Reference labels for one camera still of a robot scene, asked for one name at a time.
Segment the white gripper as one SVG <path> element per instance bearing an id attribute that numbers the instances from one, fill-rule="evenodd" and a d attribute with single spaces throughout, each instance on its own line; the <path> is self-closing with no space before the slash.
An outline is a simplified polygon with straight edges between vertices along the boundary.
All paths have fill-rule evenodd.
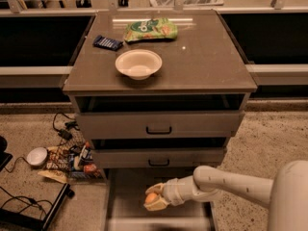
<path id="1" fill-rule="evenodd" d="M 147 200 L 143 206 L 147 211 L 155 212 L 164 210 L 169 204 L 178 206 L 186 201 L 196 201 L 198 187 L 191 176 L 184 178 L 173 178 L 165 183 L 158 183 L 145 191 L 145 194 L 161 194 L 162 197 Z"/>

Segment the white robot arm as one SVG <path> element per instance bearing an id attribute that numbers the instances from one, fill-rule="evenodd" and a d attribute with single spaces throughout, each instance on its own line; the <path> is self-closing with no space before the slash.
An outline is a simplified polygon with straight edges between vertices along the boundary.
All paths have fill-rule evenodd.
<path id="1" fill-rule="evenodd" d="M 144 207 L 161 211 L 189 200 L 208 202 L 225 191 L 269 210 L 268 231 L 308 231 L 308 162 L 293 161 L 273 179 L 197 167 L 191 176 L 173 178 L 145 191 Z"/>

